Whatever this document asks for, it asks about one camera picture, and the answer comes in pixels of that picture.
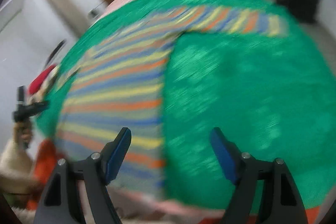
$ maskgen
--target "floor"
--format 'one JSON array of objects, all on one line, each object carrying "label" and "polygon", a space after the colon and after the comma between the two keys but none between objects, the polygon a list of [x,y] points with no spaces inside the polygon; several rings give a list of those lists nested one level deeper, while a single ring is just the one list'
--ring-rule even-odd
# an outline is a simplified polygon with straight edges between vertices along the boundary
[{"label": "floor", "polygon": [[316,42],[331,71],[336,76],[336,40],[320,24],[300,24],[303,30]]}]

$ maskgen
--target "green fabric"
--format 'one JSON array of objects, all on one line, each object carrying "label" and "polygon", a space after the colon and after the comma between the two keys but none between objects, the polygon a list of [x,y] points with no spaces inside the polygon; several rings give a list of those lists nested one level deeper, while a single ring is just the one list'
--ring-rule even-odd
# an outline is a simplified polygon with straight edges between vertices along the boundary
[{"label": "green fabric", "polygon": [[[219,126],[226,137],[261,160],[282,157],[306,208],[321,204],[336,178],[335,79],[312,40],[287,12],[265,0],[135,0],[94,24],[62,61],[69,70],[87,49],[157,9],[226,5],[288,19],[288,36],[184,34],[168,63],[163,135],[167,197],[225,208],[233,186],[223,178],[209,145]],[[72,78],[47,99],[37,119],[53,136]]]}]

